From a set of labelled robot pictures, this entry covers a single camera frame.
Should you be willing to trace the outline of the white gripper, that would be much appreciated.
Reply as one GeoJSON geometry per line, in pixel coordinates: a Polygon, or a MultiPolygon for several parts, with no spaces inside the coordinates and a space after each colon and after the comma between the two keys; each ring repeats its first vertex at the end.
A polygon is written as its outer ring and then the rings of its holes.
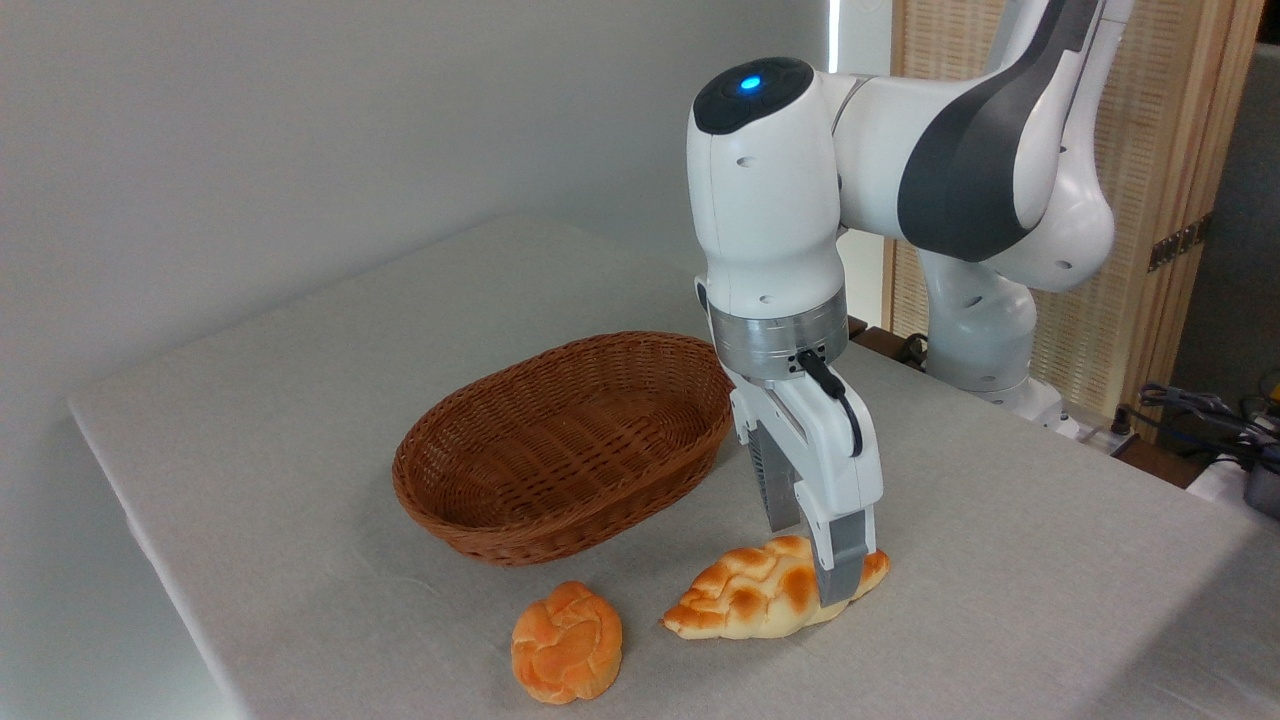
{"type": "Polygon", "coordinates": [[[804,365],[787,380],[727,375],[771,529],[806,520],[820,606],[850,601],[877,550],[874,503],[883,495],[865,404],[828,365],[804,365]]]}

